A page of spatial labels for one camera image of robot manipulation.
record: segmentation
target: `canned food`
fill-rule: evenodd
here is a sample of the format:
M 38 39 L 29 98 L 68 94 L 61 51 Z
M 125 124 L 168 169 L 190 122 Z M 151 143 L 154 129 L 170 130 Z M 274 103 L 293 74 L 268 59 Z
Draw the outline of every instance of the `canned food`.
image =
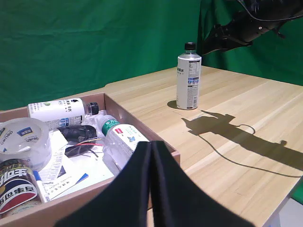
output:
M 33 171 L 21 159 L 0 163 L 1 218 L 41 204 Z

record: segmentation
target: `tape roll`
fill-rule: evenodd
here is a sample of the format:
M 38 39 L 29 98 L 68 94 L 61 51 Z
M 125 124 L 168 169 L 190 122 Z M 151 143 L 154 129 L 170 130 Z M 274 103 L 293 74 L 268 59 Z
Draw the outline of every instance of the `tape roll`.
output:
M 17 158 L 27 161 L 32 170 L 40 171 L 52 156 L 46 124 L 23 117 L 0 124 L 0 161 Z

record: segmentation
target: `wooden table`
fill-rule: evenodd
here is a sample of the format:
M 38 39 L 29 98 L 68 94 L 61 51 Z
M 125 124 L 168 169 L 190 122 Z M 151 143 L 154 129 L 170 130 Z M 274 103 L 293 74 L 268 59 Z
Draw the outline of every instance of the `wooden table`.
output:
M 174 146 L 203 191 L 258 227 L 303 174 L 301 86 L 203 67 L 195 110 L 176 108 L 176 68 L 86 94 L 99 91 Z

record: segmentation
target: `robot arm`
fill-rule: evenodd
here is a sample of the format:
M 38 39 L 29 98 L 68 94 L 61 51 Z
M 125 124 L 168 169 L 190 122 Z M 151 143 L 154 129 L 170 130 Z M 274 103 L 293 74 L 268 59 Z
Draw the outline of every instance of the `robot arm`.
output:
M 251 46 L 260 35 L 273 30 L 279 37 L 279 29 L 287 21 L 303 17 L 303 0 L 237 0 L 245 9 L 233 15 L 227 25 L 215 25 L 203 41 L 202 54 L 228 51 Z

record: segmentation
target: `white plastic bottle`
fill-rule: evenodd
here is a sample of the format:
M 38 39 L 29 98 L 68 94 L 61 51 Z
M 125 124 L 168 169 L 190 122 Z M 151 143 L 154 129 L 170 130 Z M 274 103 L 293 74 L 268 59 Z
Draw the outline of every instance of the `white plastic bottle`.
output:
M 28 117 L 45 122 L 49 130 L 81 124 L 86 116 L 98 112 L 97 103 L 86 104 L 80 98 L 31 103 L 27 106 Z
M 105 136 L 104 152 L 108 153 L 123 169 L 133 154 L 138 142 L 148 141 L 133 125 L 120 124 L 111 115 L 97 116 L 98 130 Z
M 185 43 L 185 53 L 178 56 L 177 107 L 192 110 L 198 107 L 202 57 L 196 54 L 195 43 Z

